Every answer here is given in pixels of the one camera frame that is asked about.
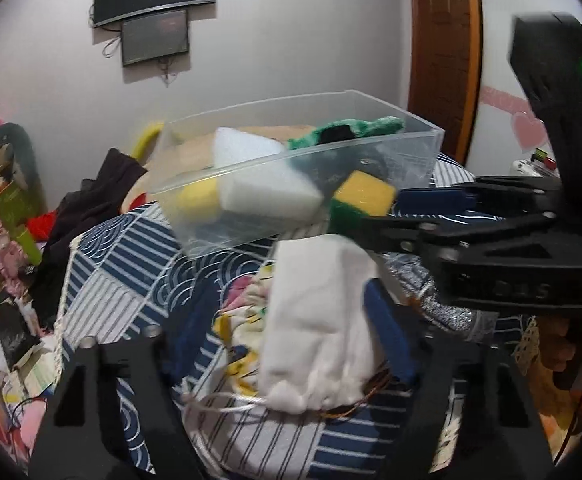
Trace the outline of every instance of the stuffed animal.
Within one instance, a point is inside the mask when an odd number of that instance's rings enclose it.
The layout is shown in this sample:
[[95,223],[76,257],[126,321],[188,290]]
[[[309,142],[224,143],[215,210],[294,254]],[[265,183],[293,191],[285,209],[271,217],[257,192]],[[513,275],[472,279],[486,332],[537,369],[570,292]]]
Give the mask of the stuffed animal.
[[18,278],[20,268],[25,265],[26,255],[22,247],[10,239],[0,220],[0,272],[7,292],[14,298],[20,298],[26,292],[24,283]]

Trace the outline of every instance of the wooden door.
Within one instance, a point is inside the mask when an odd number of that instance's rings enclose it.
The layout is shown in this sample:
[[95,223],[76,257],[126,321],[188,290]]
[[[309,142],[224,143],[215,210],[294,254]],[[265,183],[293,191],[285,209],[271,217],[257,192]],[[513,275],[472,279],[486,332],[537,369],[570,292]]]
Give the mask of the wooden door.
[[445,129],[442,151],[464,163],[482,60],[479,0],[412,0],[408,110]]

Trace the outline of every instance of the screw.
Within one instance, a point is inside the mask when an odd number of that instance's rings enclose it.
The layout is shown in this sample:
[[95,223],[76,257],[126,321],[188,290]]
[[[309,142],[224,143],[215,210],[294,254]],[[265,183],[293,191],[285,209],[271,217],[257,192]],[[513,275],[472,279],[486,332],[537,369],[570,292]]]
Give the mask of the screw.
[[407,240],[403,240],[400,242],[400,247],[403,251],[407,251],[407,253],[413,252],[413,244]]
[[144,337],[157,337],[162,334],[162,327],[160,325],[149,325],[142,329]]
[[80,339],[80,348],[84,348],[85,350],[93,348],[97,344],[98,340],[93,335],[87,335]]
[[460,259],[460,253],[457,249],[440,249],[439,253],[437,253],[437,256],[441,260],[446,260],[447,262],[456,262]]
[[420,224],[420,229],[423,231],[435,231],[437,229],[437,224],[433,224],[431,222],[424,222]]

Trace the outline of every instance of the clear plastic container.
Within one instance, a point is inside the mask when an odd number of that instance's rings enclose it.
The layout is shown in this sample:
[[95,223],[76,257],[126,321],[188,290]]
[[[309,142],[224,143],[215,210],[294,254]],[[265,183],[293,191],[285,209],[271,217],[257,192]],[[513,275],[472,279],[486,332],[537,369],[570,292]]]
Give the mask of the clear plastic container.
[[[286,151],[224,168],[208,168],[196,151],[216,128],[323,126],[343,119],[405,121],[397,134]],[[444,131],[394,105],[348,90],[270,99],[197,114],[165,126],[149,189],[190,257],[323,221],[333,192],[352,171],[397,190],[426,187]],[[168,156],[191,146],[189,160]],[[173,176],[172,165],[181,173]]]

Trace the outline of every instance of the patterned fabric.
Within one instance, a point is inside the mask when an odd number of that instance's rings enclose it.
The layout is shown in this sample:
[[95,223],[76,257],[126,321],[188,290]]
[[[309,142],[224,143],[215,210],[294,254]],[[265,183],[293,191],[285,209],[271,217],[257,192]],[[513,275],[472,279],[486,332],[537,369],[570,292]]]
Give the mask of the patterned fabric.
[[[434,185],[472,179],[470,173],[441,155]],[[470,223],[495,217],[466,213],[453,221]],[[299,230],[291,237],[320,234],[324,226]],[[153,203],[105,222],[80,237],[71,247],[64,293],[58,313],[57,333],[62,335],[64,365],[85,335],[101,342],[136,337],[149,324],[168,326],[190,303],[207,294],[220,309],[232,282],[254,275],[269,262],[274,240],[266,238],[232,250],[190,260],[162,214]],[[519,339],[520,319],[507,318],[504,341]],[[199,330],[200,344],[193,366],[180,370],[185,384],[198,400],[213,392],[232,392],[225,370],[228,356],[210,324]],[[177,401],[180,388],[174,389]],[[118,393],[125,436],[138,468],[152,470],[151,459],[132,404],[130,385],[119,380]],[[412,393],[397,382],[370,398],[351,416],[324,419],[313,413],[291,416],[258,406],[248,412],[201,412],[180,406],[184,427],[209,473],[230,479],[331,479],[361,478],[378,471],[400,433]],[[462,382],[457,381],[450,399],[443,442],[452,441],[458,427]],[[213,397],[208,406],[234,406],[228,397]],[[450,460],[451,446],[442,446],[438,463]]]

